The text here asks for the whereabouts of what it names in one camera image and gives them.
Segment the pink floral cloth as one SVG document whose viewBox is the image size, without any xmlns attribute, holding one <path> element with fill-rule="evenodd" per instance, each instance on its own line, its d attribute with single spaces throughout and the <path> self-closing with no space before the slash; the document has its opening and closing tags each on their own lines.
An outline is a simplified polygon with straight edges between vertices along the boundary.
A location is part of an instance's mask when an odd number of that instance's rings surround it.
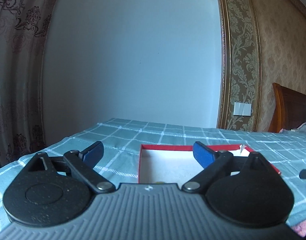
<svg viewBox="0 0 306 240">
<path fill-rule="evenodd" d="M 306 237 L 306 219 L 299 224 L 292 226 L 292 229 L 301 237 Z"/>
</svg>

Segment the wooden headboard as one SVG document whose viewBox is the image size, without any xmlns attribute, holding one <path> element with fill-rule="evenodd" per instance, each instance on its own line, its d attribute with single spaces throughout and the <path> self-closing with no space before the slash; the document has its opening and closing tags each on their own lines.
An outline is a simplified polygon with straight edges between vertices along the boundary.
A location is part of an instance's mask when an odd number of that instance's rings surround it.
<svg viewBox="0 0 306 240">
<path fill-rule="evenodd" d="M 291 130 L 306 122 L 306 95 L 273 83 L 276 107 L 268 131 Z"/>
</svg>

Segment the white wall light switch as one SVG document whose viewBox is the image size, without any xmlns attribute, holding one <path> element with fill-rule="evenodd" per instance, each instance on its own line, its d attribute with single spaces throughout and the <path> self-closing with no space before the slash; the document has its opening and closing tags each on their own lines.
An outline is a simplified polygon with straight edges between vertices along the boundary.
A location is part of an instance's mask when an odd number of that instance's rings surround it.
<svg viewBox="0 0 306 240">
<path fill-rule="evenodd" d="M 251 116 L 252 104 L 235 102 L 233 107 L 233 115 Z"/>
</svg>

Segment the teal checked tablecloth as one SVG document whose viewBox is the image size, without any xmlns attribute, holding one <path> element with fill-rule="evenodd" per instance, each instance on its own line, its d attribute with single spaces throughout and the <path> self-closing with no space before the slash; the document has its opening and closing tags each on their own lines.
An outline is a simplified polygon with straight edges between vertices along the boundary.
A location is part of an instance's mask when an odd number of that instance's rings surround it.
<svg viewBox="0 0 306 240">
<path fill-rule="evenodd" d="M 83 150 L 95 141 L 101 141 L 105 147 L 104 158 L 95 169 L 115 184 L 137 180 L 139 150 L 145 144 L 192 145 L 201 141 L 207 145 L 248 145 L 278 168 L 292 189 L 295 204 L 288 224 L 292 227 L 306 219 L 306 180 L 299 178 L 300 171 L 306 169 L 305 133 L 245 132 L 111 119 L 39 151 L 59 156 L 67 150 Z M 3 194 L 34 153 L 0 168 L 0 231 L 9 224 L 2 205 Z"/>
</svg>

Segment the brown patterned curtain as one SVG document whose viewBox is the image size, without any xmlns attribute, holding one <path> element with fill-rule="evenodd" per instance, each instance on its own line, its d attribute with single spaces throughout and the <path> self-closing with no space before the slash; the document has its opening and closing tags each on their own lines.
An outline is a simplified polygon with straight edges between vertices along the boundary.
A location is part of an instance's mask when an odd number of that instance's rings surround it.
<svg viewBox="0 0 306 240">
<path fill-rule="evenodd" d="M 42 72 L 56 0 L 0 0 L 0 168 L 45 147 Z"/>
</svg>

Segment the gold wall frame moulding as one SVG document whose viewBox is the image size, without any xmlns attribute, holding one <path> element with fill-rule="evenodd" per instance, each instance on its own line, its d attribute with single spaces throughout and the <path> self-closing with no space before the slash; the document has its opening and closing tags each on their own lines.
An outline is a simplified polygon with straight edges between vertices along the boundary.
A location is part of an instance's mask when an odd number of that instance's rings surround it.
<svg viewBox="0 0 306 240">
<path fill-rule="evenodd" d="M 218 0 L 222 71 L 218 128 L 256 131 L 260 112 L 261 43 L 252 0 Z M 251 116 L 233 115 L 235 102 L 252 104 Z"/>
</svg>

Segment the red shallow cardboard box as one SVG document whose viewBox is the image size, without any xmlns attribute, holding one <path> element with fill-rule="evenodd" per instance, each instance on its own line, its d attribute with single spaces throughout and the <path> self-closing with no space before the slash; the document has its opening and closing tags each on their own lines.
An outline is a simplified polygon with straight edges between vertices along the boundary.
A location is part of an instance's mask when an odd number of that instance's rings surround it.
<svg viewBox="0 0 306 240">
<path fill-rule="evenodd" d="M 184 182 L 203 170 L 193 157 L 193 145 L 142 145 L 139 153 L 138 182 Z"/>
</svg>

